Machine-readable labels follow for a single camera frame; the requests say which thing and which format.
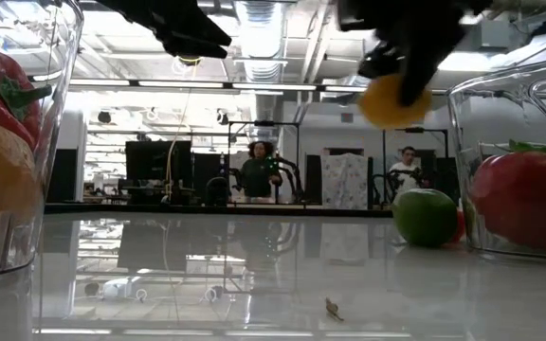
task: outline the black shirt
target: black shirt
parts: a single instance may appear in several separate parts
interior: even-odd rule
[[[280,172],[275,169],[271,161],[265,159],[249,159],[242,166],[242,185],[244,194],[251,198],[266,198],[271,196],[269,177]]]

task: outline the red tomato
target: red tomato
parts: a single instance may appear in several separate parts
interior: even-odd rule
[[[546,249],[546,153],[489,157],[475,173],[470,196],[488,231]]]
[[[451,243],[460,242],[461,238],[464,236],[464,214],[462,211],[458,211],[458,227],[454,237],[450,240]]]

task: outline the clear glass container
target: clear glass container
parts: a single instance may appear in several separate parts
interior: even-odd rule
[[[470,246],[546,257],[546,62],[449,92]]]
[[[76,0],[0,1],[0,273],[35,255],[82,25]]]

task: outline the white shirt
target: white shirt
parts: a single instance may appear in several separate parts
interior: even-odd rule
[[[418,166],[411,164],[410,166],[405,165],[403,162],[398,162],[391,166],[391,169],[389,171],[416,171]],[[399,195],[410,190],[413,188],[418,188],[418,184],[416,183],[416,179],[413,177],[407,175],[407,174],[399,174],[398,179],[400,181],[404,180],[404,183],[400,185],[400,187],[397,189],[397,195],[395,196],[394,202],[397,202],[397,198],[399,198]]]

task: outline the woman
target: woman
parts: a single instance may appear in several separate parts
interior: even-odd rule
[[[273,145],[270,142],[252,142],[248,147],[250,159],[242,166],[244,195],[248,198],[268,198],[271,196],[269,182],[276,186],[282,184],[280,172],[271,160]]]

